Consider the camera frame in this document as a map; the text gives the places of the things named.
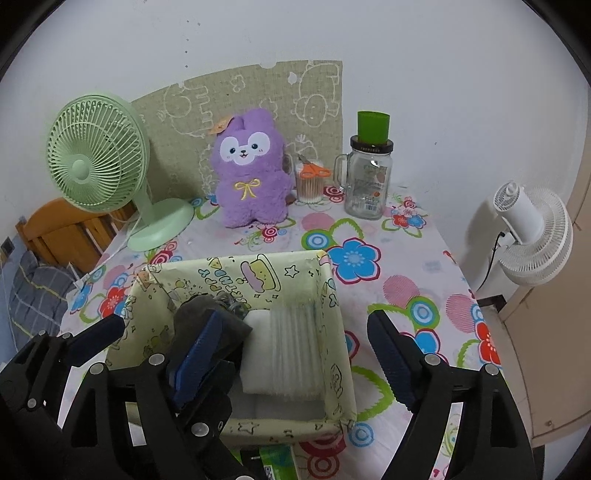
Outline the grey plaid pillow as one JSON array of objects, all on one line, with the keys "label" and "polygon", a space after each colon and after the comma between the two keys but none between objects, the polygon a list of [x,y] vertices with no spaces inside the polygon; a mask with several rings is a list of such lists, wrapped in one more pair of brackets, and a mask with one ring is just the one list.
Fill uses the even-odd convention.
[{"label": "grey plaid pillow", "polygon": [[13,267],[14,274],[1,287],[1,298],[7,302],[5,310],[15,349],[23,348],[41,331],[56,336],[68,307],[67,296],[74,290],[73,274],[66,268],[40,262],[29,250],[7,267]]}]

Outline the orange handled scissors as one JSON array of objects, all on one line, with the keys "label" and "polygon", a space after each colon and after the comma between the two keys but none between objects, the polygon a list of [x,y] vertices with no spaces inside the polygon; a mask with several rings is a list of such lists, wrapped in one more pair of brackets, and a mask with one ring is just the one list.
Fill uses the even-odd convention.
[{"label": "orange handled scissors", "polygon": [[332,175],[330,169],[311,162],[303,155],[298,155],[297,159],[303,164],[303,168],[301,168],[301,172],[298,174],[301,179],[328,178]]}]

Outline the purple plush bunny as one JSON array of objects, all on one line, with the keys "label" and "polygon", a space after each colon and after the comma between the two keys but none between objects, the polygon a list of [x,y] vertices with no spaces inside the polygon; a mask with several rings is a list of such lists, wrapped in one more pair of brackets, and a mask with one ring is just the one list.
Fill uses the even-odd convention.
[{"label": "purple plush bunny", "polygon": [[215,197],[225,227],[274,225],[287,219],[294,179],[283,168],[283,158],[283,136],[265,108],[235,115],[219,128],[211,167],[218,177]]}]

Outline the beige cabinet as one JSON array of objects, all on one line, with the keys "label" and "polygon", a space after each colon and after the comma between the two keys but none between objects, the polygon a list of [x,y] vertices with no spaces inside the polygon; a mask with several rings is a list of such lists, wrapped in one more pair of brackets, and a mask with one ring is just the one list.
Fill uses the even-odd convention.
[{"label": "beige cabinet", "polygon": [[573,250],[551,282],[522,288],[489,318],[504,373],[535,447],[590,424],[590,139],[567,204]]}]

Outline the green plastic cup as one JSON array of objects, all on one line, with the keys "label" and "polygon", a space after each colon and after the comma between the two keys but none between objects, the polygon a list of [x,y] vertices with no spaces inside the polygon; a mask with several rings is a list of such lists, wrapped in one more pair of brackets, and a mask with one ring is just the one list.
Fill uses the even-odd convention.
[{"label": "green plastic cup", "polygon": [[358,140],[360,143],[383,145],[389,140],[390,115],[383,112],[358,112]]}]

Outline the wall power socket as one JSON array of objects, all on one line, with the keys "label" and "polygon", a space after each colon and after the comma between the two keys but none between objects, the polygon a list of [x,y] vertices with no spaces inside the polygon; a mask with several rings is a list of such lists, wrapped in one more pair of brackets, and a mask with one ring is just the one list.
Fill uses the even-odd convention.
[{"label": "wall power socket", "polygon": [[6,238],[1,243],[1,252],[2,252],[2,255],[5,259],[8,259],[10,257],[10,255],[13,253],[14,249],[15,249],[14,243],[12,242],[12,240],[10,238]]}]

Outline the green tissue pack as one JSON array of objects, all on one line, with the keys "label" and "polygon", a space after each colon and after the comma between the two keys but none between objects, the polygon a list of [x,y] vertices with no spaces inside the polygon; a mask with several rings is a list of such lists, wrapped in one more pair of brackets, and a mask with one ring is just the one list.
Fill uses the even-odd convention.
[{"label": "green tissue pack", "polygon": [[242,448],[239,450],[239,459],[256,479],[298,479],[290,445]]}]

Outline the yellow cartoon fabric box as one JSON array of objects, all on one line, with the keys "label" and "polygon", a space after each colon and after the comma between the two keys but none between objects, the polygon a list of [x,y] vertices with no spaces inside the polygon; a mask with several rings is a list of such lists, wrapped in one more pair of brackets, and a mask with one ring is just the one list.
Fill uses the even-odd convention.
[{"label": "yellow cartoon fabric box", "polygon": [[112,369],[139,365],[170,347],[173,315],[194,295],[229,294],[249,310],[310,301],[315,306],[322,377],[317,400],[290,401],[231,394],[233,413],[221,433],[232,446],[297,443],[327,438],[356,424],[353,376],[329,255],[322,250],[250,254],[147,265],[136,275],[124,305],[126,328],[111,345]]}]

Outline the dark grey cloth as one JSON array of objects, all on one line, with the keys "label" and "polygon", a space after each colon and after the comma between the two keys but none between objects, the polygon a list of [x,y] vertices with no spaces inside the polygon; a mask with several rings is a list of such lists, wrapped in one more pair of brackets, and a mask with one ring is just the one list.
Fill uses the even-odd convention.
[{"label": "dark grey cloth", "polygon": [[181,304],[173,315],[174,335],[170,352],[178,353],[190,347],[214,316],[221,321],[221,334],[216,342],[215,353],[245,341],[252,328],[211,295],[195,295]]}]

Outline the beige cartoon puzzle mat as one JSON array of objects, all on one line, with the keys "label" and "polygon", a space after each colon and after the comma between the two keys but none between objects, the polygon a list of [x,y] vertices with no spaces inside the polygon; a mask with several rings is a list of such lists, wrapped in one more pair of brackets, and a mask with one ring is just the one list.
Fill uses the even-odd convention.
[{"label": "beige cartoon puzzle mat", "polygon": [[150,141],[154,201],[213,194],[212,129],[231,114],[263,108],[286,140],[287,158],[332,167],[342,151],[342,61],[293,60],[214,72],[132,101]]}]

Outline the clear plastic bag pack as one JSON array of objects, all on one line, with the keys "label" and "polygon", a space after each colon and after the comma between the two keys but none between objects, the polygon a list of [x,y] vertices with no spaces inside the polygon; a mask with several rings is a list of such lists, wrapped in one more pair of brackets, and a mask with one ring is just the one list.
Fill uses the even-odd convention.
[{"label": "clear plastic bag pack", "polygon": [[245,323],[250,333],[239,371],[245,394],[290,401],[322,397],[325,382],[315,319],[310,301],[249,311]]}]

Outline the green desk fan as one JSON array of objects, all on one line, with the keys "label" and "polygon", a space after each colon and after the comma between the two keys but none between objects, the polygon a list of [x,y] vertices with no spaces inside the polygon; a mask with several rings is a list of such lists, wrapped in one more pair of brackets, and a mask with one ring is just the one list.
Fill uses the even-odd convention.
[{"label": "green desk fan", "polygon": [[139,114],[118,96],[92,93],[68,102],[48,133],[46,158],[53,183],[75,207],[91,213],[135,207],[138,224],[127,234],[133,251],[166,244],[194,216],[185,200],[150,199],[148,134]]}]

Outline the white circulator fan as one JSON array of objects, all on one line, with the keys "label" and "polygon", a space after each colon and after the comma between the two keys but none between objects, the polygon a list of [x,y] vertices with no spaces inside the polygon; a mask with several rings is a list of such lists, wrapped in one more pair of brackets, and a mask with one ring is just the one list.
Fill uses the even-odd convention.
[{"label": "white circulator fan", "polygon": [[561,198],[547,188],[510,181],[496,191],[493,207],[511,236],[499,257],[507,278],[528,288],[553,280],[568,262],[574,239]]}]

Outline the floral tablecloth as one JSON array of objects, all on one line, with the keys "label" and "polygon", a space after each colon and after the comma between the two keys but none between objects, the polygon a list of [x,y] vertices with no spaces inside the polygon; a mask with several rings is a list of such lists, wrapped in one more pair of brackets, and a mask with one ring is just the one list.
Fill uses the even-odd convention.
[{"label": "floral tablecloth", "polygon": [[287,219],[273,226],[239,229],[221,225],[221,209],[211,195],[193,201],[195,218],[178,239],[145,253],[120,242],[100,258],[98,269],[70,295],[61,322],[79,332],[115,313],[122,314],[135,275],[148,263],[196,259],[206,251],[266,254],[324,249],[332,261],[342,255],[380,253],[379,275],[370,263],[335,266],[338,297],[344,302],[346,346],[352,364],[356,424],[331,439],[291,448],[299,479],[377,479],[387,468],[410,422],[367,338],[367,317],[381,309],[397,329],[426,353],[453,366],[477,369],[498,364],[498,351],[481,308],[447,246],[409,192],[398,188],[384,215],[374,221],[346,214],[342,194],[325,189],[316,204],[295,203]]}]

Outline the toothpick jar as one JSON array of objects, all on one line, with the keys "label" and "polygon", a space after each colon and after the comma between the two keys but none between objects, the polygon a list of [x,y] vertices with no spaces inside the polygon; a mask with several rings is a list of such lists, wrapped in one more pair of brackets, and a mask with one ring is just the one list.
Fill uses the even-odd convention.
[{"label": "toothpick jar", "polygon": [[303,164],[297,159],[294,170],[297,200],[304,203],[318,203],[324,195],[325,178],[301,179],[298,176],[301,168],[303,168]]}]

